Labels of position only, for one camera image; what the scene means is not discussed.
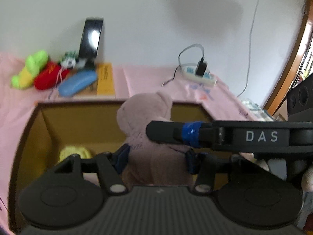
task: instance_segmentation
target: wooden door frame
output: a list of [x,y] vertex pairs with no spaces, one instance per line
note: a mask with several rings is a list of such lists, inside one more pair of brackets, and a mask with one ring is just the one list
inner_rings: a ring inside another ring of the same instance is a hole
[[274,113],[279,109],[282,100],[285,98],[290,85],[295,79],[298,68],[312,38],[313,0],[306,0],[305,11],[306,13],[303,15],[298,37],[286,67],[281,74],[281,77],[278,80],[272,94],[264,105],[264,109],[266,109],[270,115],[274,115]]

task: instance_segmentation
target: ribbed black surface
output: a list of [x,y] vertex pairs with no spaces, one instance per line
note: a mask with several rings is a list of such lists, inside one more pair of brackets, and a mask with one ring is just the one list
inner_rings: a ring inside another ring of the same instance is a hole
[[135,187],[111,197],[92,220],[63,231],[27,227],[22,235],[296,235],[290,225],[277,230],[253,230],[225,218],[207,197],[185,187]]

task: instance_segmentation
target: cardboard box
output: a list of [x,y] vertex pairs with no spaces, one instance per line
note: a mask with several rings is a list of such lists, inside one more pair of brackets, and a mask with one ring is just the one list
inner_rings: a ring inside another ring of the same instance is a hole
[[[116,112],[122,102],[65,102],[38,104],[21,137],[9,188],[9,227],[17,233],[25,227],[18,210],[18,195],[23,188],[54,166],[59,151],[69,145],[84,146],[93,155],[117,150],[125,140],[116,122]],[[211,121],[201,105],[175,103],[173,121]],[[228,158],[230,153],[218,153]],[[217,187],[227,182],[217,179]]]

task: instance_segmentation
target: red plush toy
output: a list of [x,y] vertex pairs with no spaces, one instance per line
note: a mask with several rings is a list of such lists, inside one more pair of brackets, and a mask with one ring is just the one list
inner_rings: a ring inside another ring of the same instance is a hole
[[49,61],[45,69],[35,78],[34,86],[38,90],[53,88],[65,79],[69,72],[69,69],[64,69],[59,64]]

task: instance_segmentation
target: pink stuffed animal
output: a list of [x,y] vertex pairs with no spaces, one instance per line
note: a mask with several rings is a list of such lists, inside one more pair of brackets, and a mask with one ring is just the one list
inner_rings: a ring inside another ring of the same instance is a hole
[[131,146],[122,179],[128,189],[134,185],[193,185],[187,172],[184,145],[158,144],[146,136],[152,120],[169,121],[172,99],[165,93],[137,94],[117,111],[117,123]]

